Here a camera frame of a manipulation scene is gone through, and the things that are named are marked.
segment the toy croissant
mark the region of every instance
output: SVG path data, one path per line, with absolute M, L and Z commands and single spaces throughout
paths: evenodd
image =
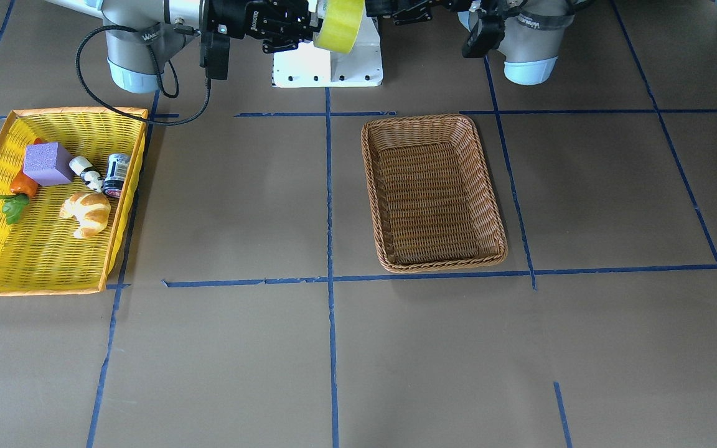
M 73 233 L 74 238 L 85 239 L 96 236 L 107 227 L 110 203 L 102 193 L 74 193 L 60 208 L 60 218 L 76 216 L 79 228 Z

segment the wicker basket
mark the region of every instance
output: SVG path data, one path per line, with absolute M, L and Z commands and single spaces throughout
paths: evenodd
M 480 139 L 461 114 L 362 128 L 375 247 L 394 273 L 498 264 L 505 230 Z
M 122 108 L 143 118 L 144 108 Z M 72 237 L 76 219 L 59 219 L 68 196 L 89 191 L 72 184 L 41 187 L 20 222 L 8 226 L 0 201 L 0 296 L 98 292 L 115 265 L 134 190 L 143 163 L 146 126 L 105 108 L 54 108 L 12 111 L 0 133 L 0 195 L 21 169 L 26 145 L 35 137 L 59 141 L 74 156 L 85 156 L 99 170 L 111 153 L 131 155 L 120 199 L 111 199 L 108 226 L 93 238 Z

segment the purple foam brick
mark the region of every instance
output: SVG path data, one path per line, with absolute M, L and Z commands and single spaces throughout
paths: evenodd
M 71 167 L 68 166 L 71 159 L 73 159 L 71 153 L 59 142 L 27 145 L 24 155 L 24 174 L 43 187 L 71 184 L 74 176 Z

